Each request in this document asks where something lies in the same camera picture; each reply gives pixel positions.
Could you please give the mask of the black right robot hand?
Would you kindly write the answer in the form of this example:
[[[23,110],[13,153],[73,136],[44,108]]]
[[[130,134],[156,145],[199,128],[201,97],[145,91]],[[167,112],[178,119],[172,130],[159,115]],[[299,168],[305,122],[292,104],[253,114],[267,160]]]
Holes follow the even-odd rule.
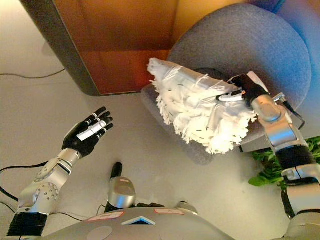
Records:
[[[238,87],[239,90],[219,95],[216,97],[217,101],[244,101],[247,107],[251,107],[253,100],[259,96],[270,94],[265,84],[253,71],[234,76],[227,83]]]

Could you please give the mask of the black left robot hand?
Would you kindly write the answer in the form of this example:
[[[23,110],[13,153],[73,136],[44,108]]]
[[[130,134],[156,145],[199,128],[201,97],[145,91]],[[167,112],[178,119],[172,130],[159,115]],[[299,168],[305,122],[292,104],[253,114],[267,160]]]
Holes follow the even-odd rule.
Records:
[[[90,155],[99,140],[114,126],[112,121],[113,118],[107,108],[105,106],[99,108],[67,133],[61,149],[75,150],[82,158]]]

